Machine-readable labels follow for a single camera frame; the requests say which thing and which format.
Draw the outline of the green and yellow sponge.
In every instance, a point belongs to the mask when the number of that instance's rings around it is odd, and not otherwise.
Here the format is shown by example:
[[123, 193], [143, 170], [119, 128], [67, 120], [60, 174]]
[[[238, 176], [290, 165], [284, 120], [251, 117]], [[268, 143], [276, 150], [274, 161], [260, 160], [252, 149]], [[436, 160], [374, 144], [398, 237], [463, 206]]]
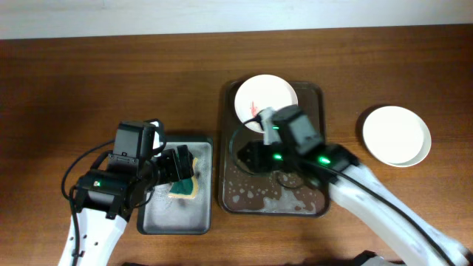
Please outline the green and yellow sponge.
[[184, 200], [193, 200], [198, 192], [199, 185], [196, 177], [195, 167], [197, 165], [198, 159], [194, 157], [193, 154], [190, 154], [190, 174], [189, 178], [175, 182], [172, 184], [171, 189], [169, 190], [169, 197], [175, 199], [184, 199]]

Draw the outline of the white plate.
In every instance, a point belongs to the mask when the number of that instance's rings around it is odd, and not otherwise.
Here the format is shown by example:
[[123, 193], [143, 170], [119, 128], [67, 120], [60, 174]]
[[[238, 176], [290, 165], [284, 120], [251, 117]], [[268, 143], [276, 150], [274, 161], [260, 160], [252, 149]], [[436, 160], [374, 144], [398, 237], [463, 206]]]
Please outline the white plate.
[[237, 89], [234, 109], [243, 123], [268, 107], [277, 111], [298, 104], [296, 91], [286, 80], [275, 75], [256, 75]]
[[370, 112], [361, 133], [368, 151], [394, 167], [409, 167], [422, 161], [424, 146], [429, 143], [422, 119], [399, 106], [383, 106]]

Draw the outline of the pale grey plate front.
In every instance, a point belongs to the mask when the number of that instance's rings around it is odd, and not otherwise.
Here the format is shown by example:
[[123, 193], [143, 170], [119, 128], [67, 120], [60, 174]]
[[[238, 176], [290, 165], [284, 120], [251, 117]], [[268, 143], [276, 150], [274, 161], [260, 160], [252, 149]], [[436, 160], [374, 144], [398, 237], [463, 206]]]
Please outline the pale grey plate front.
[[387, 165], [406, 168], [419, 164], [429, 154], [432, 137], [428, 126], [419, 120], [410, 126], [402, 126], [401, 140], [389, 142], [387, 157], [383, 162]]

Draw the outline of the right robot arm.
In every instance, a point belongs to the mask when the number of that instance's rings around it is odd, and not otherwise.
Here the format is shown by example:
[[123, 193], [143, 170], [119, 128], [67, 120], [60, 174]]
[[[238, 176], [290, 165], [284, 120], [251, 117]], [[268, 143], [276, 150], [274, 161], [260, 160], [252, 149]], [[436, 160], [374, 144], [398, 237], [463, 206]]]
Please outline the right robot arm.
[[348, 210], [383, 240], [405, 265], [471, 265], [472, 252], [418, 216], [386, 189], [349, 150], [326, 143], [297, 105], [263, 109], [250, 121], [263, 131], [231, 159], [260, 176], [295, 173], [308, 188]]

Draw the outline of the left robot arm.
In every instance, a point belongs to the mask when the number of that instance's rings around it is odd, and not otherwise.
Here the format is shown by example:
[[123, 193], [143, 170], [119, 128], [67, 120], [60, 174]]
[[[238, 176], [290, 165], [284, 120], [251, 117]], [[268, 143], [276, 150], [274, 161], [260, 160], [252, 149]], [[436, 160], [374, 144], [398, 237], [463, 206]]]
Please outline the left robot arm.
[[158, 119], [123, 121], [110, 143], [65, 193], [71, 224], [60, 265], [106, 265], [133, 210], [150, 201], [154, 187], [194, 174], [188, 146], [167, 149]]

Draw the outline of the large brown plastic tray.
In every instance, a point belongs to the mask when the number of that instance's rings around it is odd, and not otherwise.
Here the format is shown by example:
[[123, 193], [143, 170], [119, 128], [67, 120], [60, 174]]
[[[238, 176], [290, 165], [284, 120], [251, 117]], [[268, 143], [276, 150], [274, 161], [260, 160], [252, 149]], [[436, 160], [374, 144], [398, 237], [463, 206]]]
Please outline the large brown plastic tray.
[[[252, 177], [241, 172], [231, 160], [228, 146], [231, 135], [241, 124], [234, 110], [234, 98], [245, 80], [229, 81], [224, 86], [221, 109], [220, 175], [218, 201], [222, 209], [233, 214], [258, 214], [272, 216], [324, 216], [330, 201], [324, 191], [312, 190], [294, 173], [274, 171], [264, 176]], [[294, 88], [299, 105], [307, 113], [316, 130], [325, 134], [323, 94], [314, 83], [289, 81]], [[262, 140], [262, 134], [243, 129], [234, 139], [233, 152], [247, 142]]]

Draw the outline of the small grey metal tray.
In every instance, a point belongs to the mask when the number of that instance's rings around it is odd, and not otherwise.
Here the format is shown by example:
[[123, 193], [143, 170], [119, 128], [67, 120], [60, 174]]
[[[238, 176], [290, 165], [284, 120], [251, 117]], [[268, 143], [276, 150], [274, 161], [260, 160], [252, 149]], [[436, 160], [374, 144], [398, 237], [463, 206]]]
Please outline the small grey metal tray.
[[211, 227], [213, 140], [205, 136], [171, 136], [168, 149], [186, 145], [197, 158], [197, 194], [192, 199], [169, 196], [170, 184], [158, 185], [138, 210], [137, 229], [144, 235], [200, 235]]

